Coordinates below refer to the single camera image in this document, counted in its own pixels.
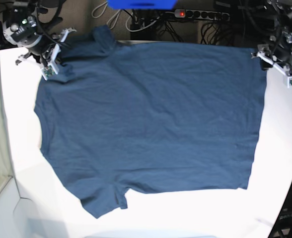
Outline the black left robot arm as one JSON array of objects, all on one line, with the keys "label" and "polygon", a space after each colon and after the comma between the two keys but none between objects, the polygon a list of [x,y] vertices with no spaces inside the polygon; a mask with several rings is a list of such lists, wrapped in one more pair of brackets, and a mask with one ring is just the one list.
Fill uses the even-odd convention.
[{"label": "black left robot arm", "polygon": [[292,0],[268,0],[265,7],[274,14],[274,30],[258,45],[258,57],[268,64],[265,68],[292,76]]}]

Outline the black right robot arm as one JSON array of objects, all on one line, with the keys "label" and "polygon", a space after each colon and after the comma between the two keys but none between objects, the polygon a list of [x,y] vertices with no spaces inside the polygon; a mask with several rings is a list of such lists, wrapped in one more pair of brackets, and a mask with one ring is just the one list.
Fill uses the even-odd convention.
[{"label": "black right robot arm", "polygon": [[[63,20],[60,13],[64,3],[63,0],[14,1],[10,15],[2,25],[5,39],[12,45],[25,47],[28,50],[25,59],[33,56],[37,63],[47,66],[54,47],[66,47],[61,34],[50,33]],[[50,8],[56,8],[52,19],[41,22],[39,16]]]}]

